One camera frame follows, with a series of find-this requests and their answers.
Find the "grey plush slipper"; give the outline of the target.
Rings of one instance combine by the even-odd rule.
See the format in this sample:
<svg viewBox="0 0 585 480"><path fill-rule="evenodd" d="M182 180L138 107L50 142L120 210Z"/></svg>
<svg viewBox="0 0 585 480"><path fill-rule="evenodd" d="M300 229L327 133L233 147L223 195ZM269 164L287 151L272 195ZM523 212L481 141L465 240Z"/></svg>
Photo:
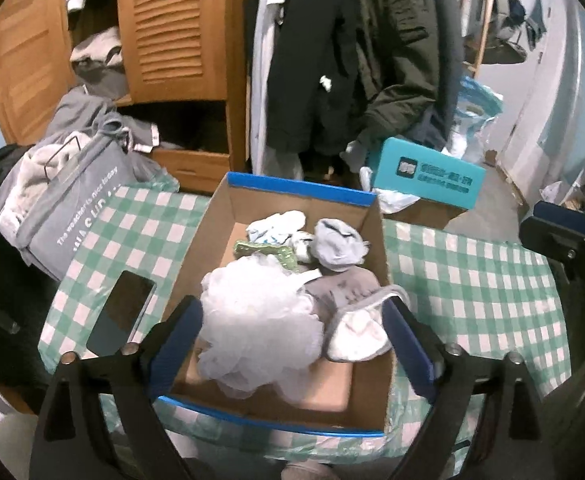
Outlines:
<svg viewBox="0 0 585 480"><path fill-rule="evenodd" d="M383 286L376 275L361 266L309 281L306 293L313 312L324 323L323 356L332 362L366 362L390 349L383 326L383 304L410 298L399 285Z"/></svg>

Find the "white mesh bath sponge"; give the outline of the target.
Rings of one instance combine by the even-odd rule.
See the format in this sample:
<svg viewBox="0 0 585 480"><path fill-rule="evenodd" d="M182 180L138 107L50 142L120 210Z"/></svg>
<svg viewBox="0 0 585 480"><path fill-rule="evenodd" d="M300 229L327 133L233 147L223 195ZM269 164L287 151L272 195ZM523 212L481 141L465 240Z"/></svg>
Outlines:
<svg viewBox="0 0 585 480"><path fill-rule="evenodd" d="M261 255L206 274L199 376L214 380L230 398L247 399L271 386L287 402L300 402L324 342L324 323L313 312L305 285L321 276L317 269L288 271L274 257Z"/></svg>

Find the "white grey socks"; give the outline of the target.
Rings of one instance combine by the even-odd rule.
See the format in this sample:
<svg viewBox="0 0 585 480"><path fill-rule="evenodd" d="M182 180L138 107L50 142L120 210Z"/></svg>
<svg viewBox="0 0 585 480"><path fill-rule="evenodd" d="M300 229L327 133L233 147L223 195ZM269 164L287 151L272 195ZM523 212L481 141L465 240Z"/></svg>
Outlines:
<svg viewBox="0 0 585 480"><path fill-rule="evenodd" d="M318 263L331 272L345 272L361 266L370 243L347 222L322 218L312 232L305 231L307 216L300 210L271 214L246 228L247 242L257 246L287 247L295 261Z"/></svg>

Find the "black smartphone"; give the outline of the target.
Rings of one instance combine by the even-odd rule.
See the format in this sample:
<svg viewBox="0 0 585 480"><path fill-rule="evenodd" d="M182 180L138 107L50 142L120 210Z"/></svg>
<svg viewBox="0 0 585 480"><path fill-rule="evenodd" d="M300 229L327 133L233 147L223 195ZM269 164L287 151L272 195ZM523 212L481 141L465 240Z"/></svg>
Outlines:
<svg viewBox="0 0 585 480"><path fill-rule="evenodd" d="M136 331L155 288L150 278L123 271L88 336L87 350L95 356L118 352Z"/></svg>

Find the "cardboard box blue rim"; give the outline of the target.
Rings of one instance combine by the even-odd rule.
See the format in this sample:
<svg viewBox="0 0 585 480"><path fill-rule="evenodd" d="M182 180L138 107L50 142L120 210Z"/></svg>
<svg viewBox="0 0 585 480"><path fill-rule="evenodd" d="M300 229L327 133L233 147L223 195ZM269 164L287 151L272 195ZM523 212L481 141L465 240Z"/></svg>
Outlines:
<svg viewBox="0 0 585 480"><path fill-rule="evenodd" d="M324 184L227 174L202 216L172 289L200 299L188 352L166 404L218 420L299 434L380 437L387 426L393 356L355 363L323 356L329 319L306 284L317 271L289 271L270 256L238 257L252 222L298 211L303 229L338 219L369 245L363 259L389 282L381 208L373 194Z"/></svg>

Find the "green checked tablecloth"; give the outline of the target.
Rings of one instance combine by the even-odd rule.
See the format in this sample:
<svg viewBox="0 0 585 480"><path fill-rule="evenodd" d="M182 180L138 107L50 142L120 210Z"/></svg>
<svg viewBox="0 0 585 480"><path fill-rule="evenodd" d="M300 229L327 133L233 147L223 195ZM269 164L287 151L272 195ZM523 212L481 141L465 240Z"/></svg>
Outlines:
<svg viewBox="0 0 585 480"><path fill-rule="evenodd" d="M48 311L38 342L48 370L67 351L85 352L102 304L124 270L157 285L140 331L147 333L159 321L207 206L207 197L159 184L117 191L76 252ZM387 220L383 228L390 280L410 294L416 318L440 338L475 356L521 352L544 394L570 376L561 300L546 258L517 244L474 240L416 221ZM387 428L379 438L239 426L164 402L157 411L166 428L201 442L274 460L356 464L407 452L428 405L407 376L396 372Z"/></svg>

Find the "brown cardboard box under teal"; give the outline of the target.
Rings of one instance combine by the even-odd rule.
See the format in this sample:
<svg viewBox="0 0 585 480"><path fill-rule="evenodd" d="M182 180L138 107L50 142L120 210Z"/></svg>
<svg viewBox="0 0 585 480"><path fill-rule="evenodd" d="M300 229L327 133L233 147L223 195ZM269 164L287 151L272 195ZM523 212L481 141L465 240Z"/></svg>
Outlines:
<svg viewBox="0 0 585 480"><path fill-rule="evenodd" d="M421 198L415 204L394 214L384 214L389 220L426 226L426 228L443 230L452 220L466 212L457 206L437 203Z"/></svg>

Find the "white plastic bag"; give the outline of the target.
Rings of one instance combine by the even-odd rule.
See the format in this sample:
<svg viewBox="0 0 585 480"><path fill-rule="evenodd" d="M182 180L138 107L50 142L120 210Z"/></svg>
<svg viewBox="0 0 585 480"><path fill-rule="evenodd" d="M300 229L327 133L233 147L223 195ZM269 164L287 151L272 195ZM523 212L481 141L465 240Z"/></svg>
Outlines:
<svg viewBox="0 0 585 480"><path fill-rule="evenodd" d="M350 142L340 153L340 157L352 174L358 176L362 190L377 195L383 214L397 214L419 201L419 197L415 195L373 187L373 169L366 165L367 150L361 142Z"/></svg>

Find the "blue plastic bags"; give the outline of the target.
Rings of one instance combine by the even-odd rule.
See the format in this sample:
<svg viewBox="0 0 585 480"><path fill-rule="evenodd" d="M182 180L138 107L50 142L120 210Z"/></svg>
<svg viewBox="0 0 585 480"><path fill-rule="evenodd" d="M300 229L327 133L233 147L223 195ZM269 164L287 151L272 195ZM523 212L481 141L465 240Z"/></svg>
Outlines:
<svg viewBox="0 0 585 480"><path fill-rule="evenodd" d="M488 151L488 129L502 112L500 93L464 75L445 153L481 165Z"/></svg>

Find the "teal rectangular box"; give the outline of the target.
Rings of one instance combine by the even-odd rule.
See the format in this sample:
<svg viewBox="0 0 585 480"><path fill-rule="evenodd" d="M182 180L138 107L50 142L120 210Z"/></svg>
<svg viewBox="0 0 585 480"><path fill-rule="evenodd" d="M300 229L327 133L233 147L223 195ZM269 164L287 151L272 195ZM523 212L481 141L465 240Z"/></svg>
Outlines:
<svg viewBox="0 0 585 480"><path fill-rule="evenodd" d="M481 166L398 138L387 139L369 163L374 188L463 209L475 207L486 177Z"/></svg>

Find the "grey printed tote bag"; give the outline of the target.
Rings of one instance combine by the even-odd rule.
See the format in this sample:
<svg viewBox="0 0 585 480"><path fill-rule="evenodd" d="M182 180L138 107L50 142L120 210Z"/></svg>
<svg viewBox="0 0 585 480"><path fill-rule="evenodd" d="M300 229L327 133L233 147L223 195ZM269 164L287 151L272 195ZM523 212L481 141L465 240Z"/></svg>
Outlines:
<svg viewBox="0 0 585 480"><path fill-rule="evenodd" d="M60 281L110 197L134 181L110 136L75 131L40 143L0 186L0 232L26 263Z"/></svg>

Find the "grey clothes pile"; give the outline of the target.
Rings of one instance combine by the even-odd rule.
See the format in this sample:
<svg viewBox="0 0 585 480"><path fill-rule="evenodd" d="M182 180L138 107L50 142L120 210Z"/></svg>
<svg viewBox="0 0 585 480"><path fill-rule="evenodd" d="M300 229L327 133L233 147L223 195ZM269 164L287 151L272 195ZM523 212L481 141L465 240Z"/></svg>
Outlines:
<svg viewBox="0 0 585 480"><path fill-rule="evenodd" d="M131 160L135 179L141 185L168 192L180 189L178 180L150 158L152 151L160 146L158 127L122 115L113 100L88 94L84 87L69 90L55 108L43 138L59 138L63 133L75 131L91 138L102 134L114 139Z"/></svg>

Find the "black hanging coat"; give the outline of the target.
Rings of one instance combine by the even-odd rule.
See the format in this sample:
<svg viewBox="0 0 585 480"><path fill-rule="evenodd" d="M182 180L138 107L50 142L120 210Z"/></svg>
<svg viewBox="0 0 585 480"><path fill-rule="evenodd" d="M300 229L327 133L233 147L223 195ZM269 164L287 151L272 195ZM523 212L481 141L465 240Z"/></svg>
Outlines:
<svg viewBox="0 0 585 480"><path fill-rule="evenodd" d="M268 73L269 148L332 156L352 140L359 13L359 0L284 0Z"/></svg>

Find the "dark green hanging jacket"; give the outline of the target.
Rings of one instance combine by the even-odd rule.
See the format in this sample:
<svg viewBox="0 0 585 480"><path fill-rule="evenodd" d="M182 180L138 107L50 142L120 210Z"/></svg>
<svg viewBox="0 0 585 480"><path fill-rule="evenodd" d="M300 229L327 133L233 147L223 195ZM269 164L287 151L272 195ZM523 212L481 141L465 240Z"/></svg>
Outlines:
<svg viewBox="0 0 585 480"><path fill-rule="evenodd" d="M463 72L457 0L359 0L358 135L448 143Z"/></svg>

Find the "wooden louvered wardrobe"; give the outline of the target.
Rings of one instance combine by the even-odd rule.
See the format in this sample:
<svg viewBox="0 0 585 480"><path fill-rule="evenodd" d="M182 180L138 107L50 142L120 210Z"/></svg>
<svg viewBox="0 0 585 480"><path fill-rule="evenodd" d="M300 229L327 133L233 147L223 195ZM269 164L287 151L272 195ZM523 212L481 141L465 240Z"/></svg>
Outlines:
<svg viewBox="0 0 585 480"><path fill-rule="evenodd" d="M0 128L40 140L80 80L74 47L117 27L118 107L155 122L151 157L187 191L211 193L247 162L244 0L0 0Z"/></svg>

